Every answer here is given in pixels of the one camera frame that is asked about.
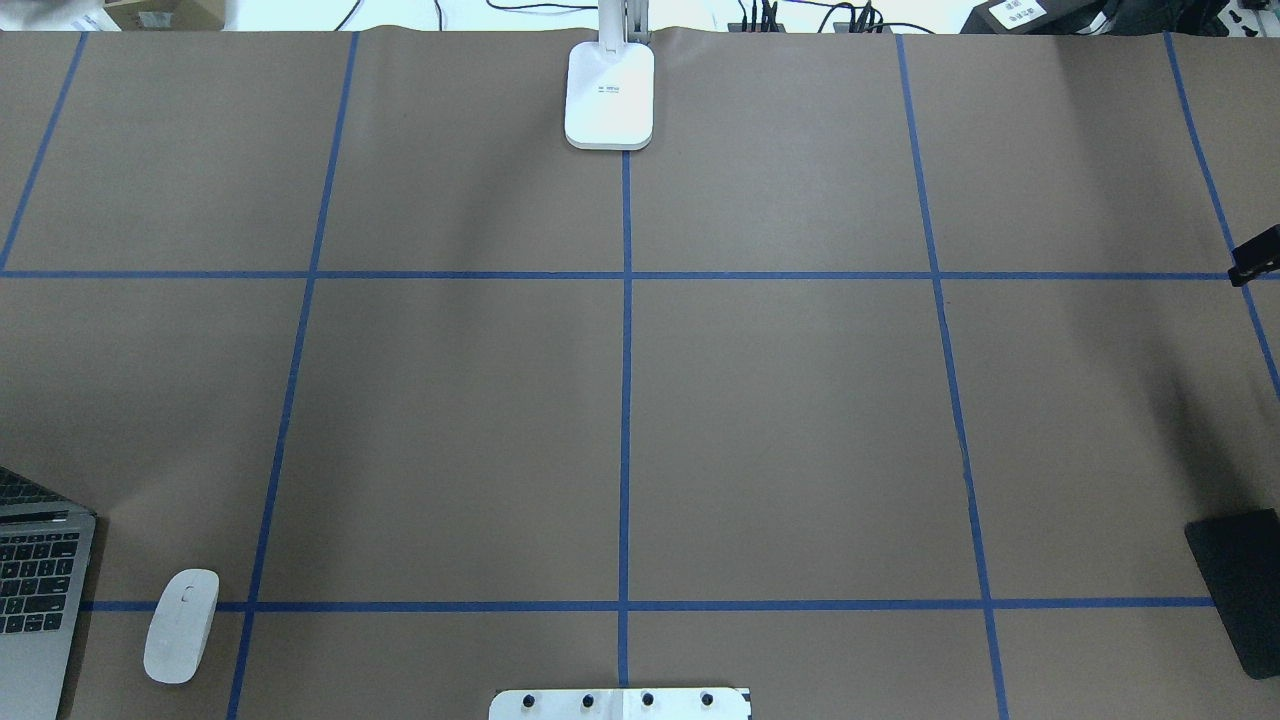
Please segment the computer mouse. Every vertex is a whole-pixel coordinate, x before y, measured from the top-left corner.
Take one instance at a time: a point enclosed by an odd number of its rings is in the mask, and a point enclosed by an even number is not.
[[[186,683],[200,667],[218,606],[218,573],[183,570],[169,580],[147,630],[142,667],[157,683]]]

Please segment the lamp base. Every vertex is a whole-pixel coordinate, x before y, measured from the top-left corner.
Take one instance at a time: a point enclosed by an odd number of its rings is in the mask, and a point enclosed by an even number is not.
[[[614,54],[580,42],[568,54],[564,137],[582,150],[640,150],[653,138],[653,50]]]

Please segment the grid square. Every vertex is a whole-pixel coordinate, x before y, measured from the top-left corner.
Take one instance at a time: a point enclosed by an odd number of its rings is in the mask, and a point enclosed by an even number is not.
[[[184,568],[247,597],[301,297],[294,281],[0,281],[0,456],[99,514],[86,600],[155,598]]]
[[[617,687],[612,612],[266,614],[239,717],[486,717],[504,689]]]
[[[997,612],[1009,715],[1275,717],[1280,684],[1251,680],[1212,607]]]
[[[636,269],[928,269],[891,37],[669,29],[653,47]]]
[[[635,288],[632,600],[977,597],[928,282]]]
[[[1160,37],[906,49],[943,269],[1222,270]]]
[[[1203,596],[1183,525],[1275,503],[1280,407],[1225,282],[954,282],[997,597]]]
[[[0,247],[76,53],[72,33],[6,33],[0,42]]]
[[[151,612],[81,612],[58,716],[178,720],[221,714],[236,674],[241,621],[239,612],[216,614],[200,670],[188,683],[173,687],[151,680],[142,670]]]
[[[616,282],[321,282],[264,600],[616,600],[621,316]]]
[[[1267,345],[1272,352],[1280,352],[1280,283],[1272,279],[1253,282],[1249,283],[1249,292],[1253,295]]]
[[[751,691],[756,717],[996,716],[982,612],[636,612],[632,687]]]
[[[1280,114],[1280,79],[1257,72],[1280,64],[1280,45],[1181,35],[1174,44],[1222,210],[1236,245],[1244,243],[1280,223],[1275,214],[1280,138],[1258,132],[1262,118]]]
[[[362,33],[324,268],[621,270],[618,155],[564,140],[589,37]]]
[[[92,33],[9,266],[305,269],[347,46]]]

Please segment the label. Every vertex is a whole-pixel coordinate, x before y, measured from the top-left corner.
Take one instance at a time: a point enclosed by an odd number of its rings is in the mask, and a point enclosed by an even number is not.
[[[147,29],[168,29],[173,24],[173,13],[138,13],[138,24]]]
[[[1036,0],[1007,0],[988,9],[1005,29],[1014,29],[1048,14]]]

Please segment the silver laptop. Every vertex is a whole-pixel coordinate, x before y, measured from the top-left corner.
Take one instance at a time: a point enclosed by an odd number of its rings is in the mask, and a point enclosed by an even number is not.
[[[93,511],[0,468],[0,717],[52,720]]]

